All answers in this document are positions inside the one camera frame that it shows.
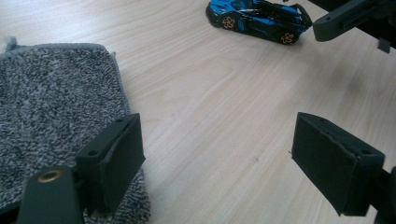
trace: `toy car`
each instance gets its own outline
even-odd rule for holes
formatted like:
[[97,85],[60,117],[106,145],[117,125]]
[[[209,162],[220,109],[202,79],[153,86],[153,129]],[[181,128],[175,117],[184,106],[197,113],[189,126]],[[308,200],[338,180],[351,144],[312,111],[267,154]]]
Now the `toy car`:
[[292,45],[312,26],[299,4],[283,6],[264,0],[212,0],[206,16],[215,27]]

